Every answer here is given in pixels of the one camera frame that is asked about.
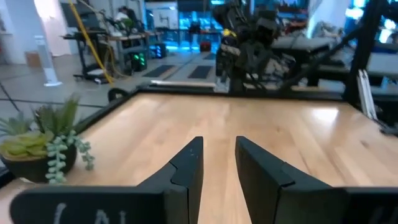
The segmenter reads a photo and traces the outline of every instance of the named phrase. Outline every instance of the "trailing succulent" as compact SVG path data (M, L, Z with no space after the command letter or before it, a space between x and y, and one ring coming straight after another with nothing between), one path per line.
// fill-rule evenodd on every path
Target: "trailing succulent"
M32 110L33 119L25 118L19 113L16 118L8 120L0 118L0 137L8 136L0 144L0 153L9 160L27 161L52 158L48 161L49 170L46 175L50 184L66 181L62 168L66 166L64 152L76 147L86 162L86 169L94 168L94 157L90 155L88 142L77 136L79 126L75 126L76 112L80 98L72 95L62 106L43 105ZM32 123L37 125L31 130Z

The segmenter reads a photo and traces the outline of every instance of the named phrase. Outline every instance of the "black floor mat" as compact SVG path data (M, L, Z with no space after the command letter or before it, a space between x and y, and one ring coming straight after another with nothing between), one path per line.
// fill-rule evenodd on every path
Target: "black floor mat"
M161 65L152 71L148 72L147 74L143 75L142 77L150 77L150 78L157 78L163 75L166 71L174 67L174 65Z
M213 68L213 66L208 65L199 65L197 66L194 71L188 76L188 78L201 78L206 79L209 75L209 72Z
M204 60L216 60L216 54L210 53L206 57L203 58Z

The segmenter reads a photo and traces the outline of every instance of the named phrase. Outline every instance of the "plant pot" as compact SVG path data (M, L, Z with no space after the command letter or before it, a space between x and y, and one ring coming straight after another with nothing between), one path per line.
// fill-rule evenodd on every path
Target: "plant pot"
M63 151L63 154L66 155L67 158L64 160L66 166L62 168L61 171L66 175L72 169L73 165L75 165L77 149L72 145L68 150ZM49 171L49 165L47 163L53 159L53 157L45 157L43 159L31 161L12 161L1 156L2 162L15 177L25 179L33 183L49 182L45 177Z

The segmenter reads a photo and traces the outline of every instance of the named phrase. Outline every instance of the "floor mat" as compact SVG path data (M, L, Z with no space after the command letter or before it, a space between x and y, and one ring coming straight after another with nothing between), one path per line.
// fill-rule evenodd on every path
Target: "floor mat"
M147 74L143 75L142 77L150 77L150 78L157 78L167 72L169 69L174 67L174 65L161 65L152 71L148 72Z
M216 54L210 53L206 57L203 58L204 60L216 60Z
M197 66L194 71L188 76L188 78L201 78L206 79L209 75L210 70L213 66L208 65L199 65Z

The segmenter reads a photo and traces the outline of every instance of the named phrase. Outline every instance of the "potted plant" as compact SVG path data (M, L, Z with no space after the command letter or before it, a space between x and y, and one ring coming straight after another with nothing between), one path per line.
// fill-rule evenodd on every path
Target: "potted plant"
M75 164L78 152L93 168L88 142L83 142L75 130L79 97L72 95L62 106L43 105L32 110L33 119L22 112L8 120L0 118L0 158L18 178L34 183L61 184Z

